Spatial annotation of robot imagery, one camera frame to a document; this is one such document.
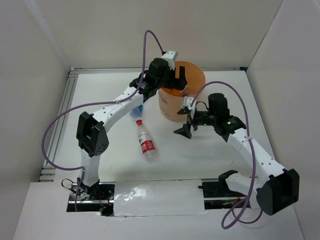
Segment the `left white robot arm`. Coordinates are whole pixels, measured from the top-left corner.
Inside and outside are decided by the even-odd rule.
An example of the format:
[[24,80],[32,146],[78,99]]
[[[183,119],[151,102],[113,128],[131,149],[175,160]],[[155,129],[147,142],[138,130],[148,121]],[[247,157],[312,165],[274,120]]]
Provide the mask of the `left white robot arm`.
[[101,155],[109,146],[111,127],[132,109],[156,95],[161,88],[183,90],[187,86],[185,67],[170,67],[168,60],[155,58],[147,70],[140,73],[114,103],[106,103],[94,113],[83,112],[78,119],[76,139],[81,149],[81,166],[77,178],[81,194],[88,200],[99,193]]

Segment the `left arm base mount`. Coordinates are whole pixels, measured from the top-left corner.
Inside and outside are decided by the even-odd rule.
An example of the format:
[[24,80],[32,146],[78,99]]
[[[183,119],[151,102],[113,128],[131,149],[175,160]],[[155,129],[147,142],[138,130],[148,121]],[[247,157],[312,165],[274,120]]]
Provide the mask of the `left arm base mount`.
[[68,190],[69,197],[66,211],[68,213],[76,212],[97,212],[104,217],[114,216],[114,193],[115,184],[99,183],[97,190],[87,194],[80,189],[76,196],[77,183],[65,178],[61,181],[61,186]]

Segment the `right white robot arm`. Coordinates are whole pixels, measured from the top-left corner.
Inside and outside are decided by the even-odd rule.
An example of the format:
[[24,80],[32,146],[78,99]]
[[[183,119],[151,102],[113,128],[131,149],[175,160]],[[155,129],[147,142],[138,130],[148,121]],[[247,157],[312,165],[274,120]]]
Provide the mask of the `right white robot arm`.
[[228,101],[222,93],[208,96],[208,108],[197,110],[193,97],[184,97],[179,115],[186,115],[186,123],[175,130],[188,139],[191,129],[212,126],[223,140],[233,146],[255,171],[256,180],[229,170],[218,177],[218,190],[223,196],[233,192],[250,194],[249,204],[272,216],[299,200],[300,176],[294,169],[286,169],[271,157],[247,132],[247,126],[230,114]]

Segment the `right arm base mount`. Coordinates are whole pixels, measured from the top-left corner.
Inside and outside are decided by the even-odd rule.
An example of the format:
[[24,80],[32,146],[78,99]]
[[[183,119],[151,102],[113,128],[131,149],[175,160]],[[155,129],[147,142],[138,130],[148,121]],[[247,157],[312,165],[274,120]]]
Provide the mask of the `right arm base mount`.
[[246,197],[227,186],[226,179],[237,173],[236,170],[229,170],[219,175],[216,180],[202,181],[198,188],[203,193],[205,210],[230,209]]

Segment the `orange juice bottle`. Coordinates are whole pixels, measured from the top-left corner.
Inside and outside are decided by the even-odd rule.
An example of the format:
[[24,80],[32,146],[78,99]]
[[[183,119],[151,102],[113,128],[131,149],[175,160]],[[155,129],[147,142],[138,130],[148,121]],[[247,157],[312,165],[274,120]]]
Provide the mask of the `orange juice bottle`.
[[173,89],[171,94],[175,97],[182,97],[183,96],[183,91],[182,90],[176,90],[176,89]]

